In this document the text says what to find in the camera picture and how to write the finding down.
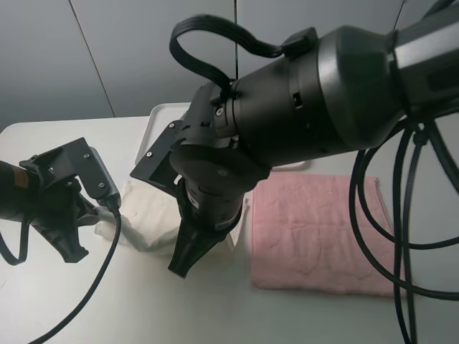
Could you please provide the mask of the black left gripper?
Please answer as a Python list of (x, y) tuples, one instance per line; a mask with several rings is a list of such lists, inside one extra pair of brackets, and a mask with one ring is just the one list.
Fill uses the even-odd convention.
[[(35, 219), (34, 229), (65, 263), (78, 263), (89, 254), (80, 244), (78, 227), (100, 221), (96, 206), (81, 194), (86, 190), (77, 175), (78, 163), (88, 146), (84, 138), (78, 138), (19, 162), (38, 179), (40, 216), (48, 215)], [(69, 212), (72, 215), (59, 216)]]

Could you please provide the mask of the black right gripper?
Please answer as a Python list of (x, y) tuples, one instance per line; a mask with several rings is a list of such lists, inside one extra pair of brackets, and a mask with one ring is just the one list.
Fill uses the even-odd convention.
[(211, 98), (218, 92), (214, 84), (197, 90), (171, 147), (169, 161), (184, 178), (193, 217), (214, 230), (195, 233), (191, 224), (181, 221), (168, 266), (181, 278), (208, 254), (232, 253), (229, 228), (237, 223), (245, 194), (270, 173), (237, 135), (217, 136), (216, 124), (223, 116), (217, 115), (219, 107)]

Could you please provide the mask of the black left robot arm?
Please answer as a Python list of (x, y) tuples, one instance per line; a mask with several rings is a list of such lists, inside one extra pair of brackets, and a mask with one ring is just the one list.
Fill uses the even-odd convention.
[(10, 265), (26, 261), (29, 230), (34, 228), (63, 258), (76, 263), (87, 256), (78, 229), (95, 223), (93, 205), (108, 195), (108, 181), (95, 149), (84, 138), (21, 161), (1, 162), (1, 218), (21, 224), (19, 254), (1, 243)]

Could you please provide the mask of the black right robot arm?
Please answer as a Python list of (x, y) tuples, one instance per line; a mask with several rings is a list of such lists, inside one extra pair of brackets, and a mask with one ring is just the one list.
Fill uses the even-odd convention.
[[(231, 80), (187, 53), (179, 37), (211, 32), (271, 63)], [(439, 1), (388, 34), (314, 28), (281, 45), (212, 15), (179, 22), (169, 50), (207, 79), (171, 147), (180, 175), (179, 236), (169, 269), (180, 277), (237, 225), (245, 194), (272, 169), (381, 144), (404, 115), (458, 97), (458, 4)]]

